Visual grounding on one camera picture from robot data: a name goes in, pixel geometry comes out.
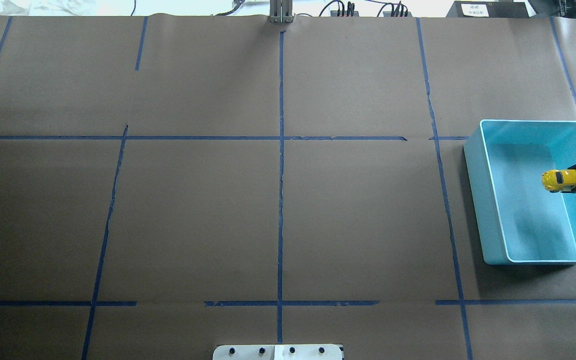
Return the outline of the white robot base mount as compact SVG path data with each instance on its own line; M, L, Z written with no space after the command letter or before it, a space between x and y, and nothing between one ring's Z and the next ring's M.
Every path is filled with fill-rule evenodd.
M213 360L343 360L342 345L310 344L231 344L219 345Z

